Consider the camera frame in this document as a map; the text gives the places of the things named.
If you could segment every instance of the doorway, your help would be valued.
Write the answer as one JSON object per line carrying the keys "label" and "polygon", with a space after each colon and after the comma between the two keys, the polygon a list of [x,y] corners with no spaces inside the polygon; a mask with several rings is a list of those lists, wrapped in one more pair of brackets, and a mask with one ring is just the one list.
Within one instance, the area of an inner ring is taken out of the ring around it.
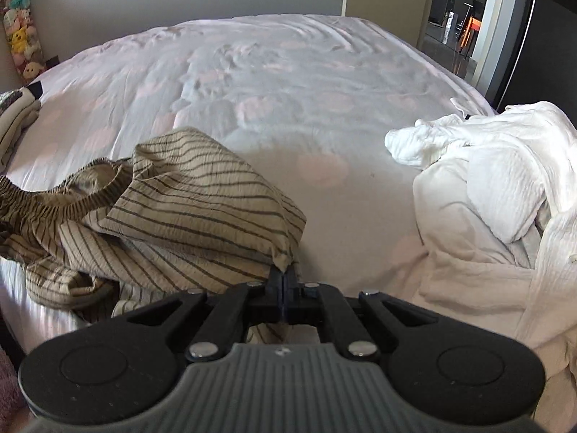
{"label": "doorway", "polygon": [[487,0],[432,0],[421,50],[465,79]]}

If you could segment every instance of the yellow plush toy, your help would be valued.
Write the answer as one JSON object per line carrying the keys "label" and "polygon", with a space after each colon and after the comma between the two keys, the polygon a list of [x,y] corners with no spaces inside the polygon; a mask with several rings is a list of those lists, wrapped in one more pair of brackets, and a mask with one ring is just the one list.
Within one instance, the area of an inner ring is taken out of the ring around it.
{"label": "yellow plush toy", "polygon": [[12,34],[12,52],[22,53],[26,50],[28,41],[26,39],[26,28],[22,27],[14,34]]}

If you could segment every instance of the white garment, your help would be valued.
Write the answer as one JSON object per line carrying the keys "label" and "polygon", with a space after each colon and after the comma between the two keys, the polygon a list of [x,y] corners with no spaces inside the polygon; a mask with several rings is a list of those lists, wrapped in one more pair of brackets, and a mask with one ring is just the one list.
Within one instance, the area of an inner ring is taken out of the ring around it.
{"label": "white garment", "polygon": [[[385,145],[424,169],[413,191],[428,269],[413,303],[523,342],[547,379],[575,376],[577,131],[566,115],[548,102],[452,115],[391,131]],[[553,403],[537,420],[566,431]]]}

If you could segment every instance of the beige cloth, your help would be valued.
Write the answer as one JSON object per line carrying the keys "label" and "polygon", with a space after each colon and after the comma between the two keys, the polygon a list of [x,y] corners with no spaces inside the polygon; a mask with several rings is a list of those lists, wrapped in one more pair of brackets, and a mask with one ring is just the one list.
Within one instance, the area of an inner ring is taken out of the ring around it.
{"label": "beige cloth", "polygon": [[37,302],[115,314],[193,288],[221,293],[295,259],[306,219],[252,167],[193,128],[96,160],[48,192],[0,178],[0,255]]}

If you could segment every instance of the bed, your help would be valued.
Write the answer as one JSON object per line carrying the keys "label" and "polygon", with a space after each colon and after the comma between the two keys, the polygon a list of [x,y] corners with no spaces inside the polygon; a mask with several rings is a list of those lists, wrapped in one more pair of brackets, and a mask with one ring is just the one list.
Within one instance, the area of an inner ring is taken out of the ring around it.
{"label": "bed", "polygon": [[[40,80],[40,116],[7,171],[18,186],[51,188],[94,158],[129,156],[140,141],[194,126],[298,204],[308,217],[304,279],[348,295],[371,288],[411,299],[419,286],[418,171],[392,160],[385,134],[417,119],[493,114],[422,53],[341,17],[151,29],[79,53]],[[0,278],[2,313],[25,351],[83,325],[31,301],[15,263],[2,260]]]}

